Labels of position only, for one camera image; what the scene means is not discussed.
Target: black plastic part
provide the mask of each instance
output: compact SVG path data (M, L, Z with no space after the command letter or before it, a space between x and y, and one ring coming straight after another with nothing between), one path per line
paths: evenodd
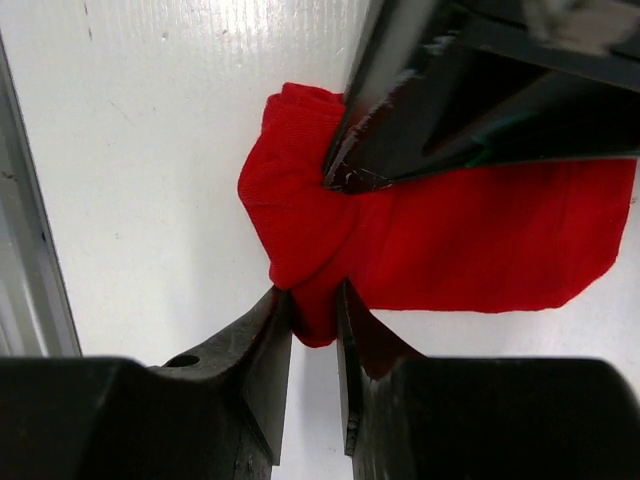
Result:
M521 4L373 2L325 186L362 193L461 168L639 156L640 31L606 55L550 48Z
M272 289L164 367L0 361L0 477L266 480L280 458L295 306Z
M640 478L640 413L599 360L426 358L338 296L356 480Z

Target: small hole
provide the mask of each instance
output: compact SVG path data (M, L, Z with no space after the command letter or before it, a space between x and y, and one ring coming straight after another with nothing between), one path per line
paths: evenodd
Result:
M169 360L165 367L190 367L191 365L195 365L199 361L200 359L195 355L178 355L176 358L172 358L171 360Z

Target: white table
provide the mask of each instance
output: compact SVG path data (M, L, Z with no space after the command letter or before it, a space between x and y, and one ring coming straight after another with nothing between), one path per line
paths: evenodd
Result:
M284 81L341 90L362 0L0 0L0 27L85 354L163 363L269 287L235 192ZM640 217L566 307L380 314L436 355L587 355L640 388ZM294 343L280 479L349 479L335 348Z

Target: red sock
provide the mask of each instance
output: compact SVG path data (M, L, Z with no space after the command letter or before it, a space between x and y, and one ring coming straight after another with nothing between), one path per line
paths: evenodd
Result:
M271 279L302 309L305 344L334 340L345 277L369 308L540 310L615 261L635 161L472 168L348 196L322 187L340 99L284 85L238 183Z

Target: folded cloth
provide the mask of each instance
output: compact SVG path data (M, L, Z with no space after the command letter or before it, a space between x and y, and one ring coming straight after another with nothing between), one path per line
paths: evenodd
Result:
M285 84L238 182L306 345L335 339L345 277L369 308L493 313L560 307L615 261L634 160L472 168L349 196L322 187L343 111L341 95Z

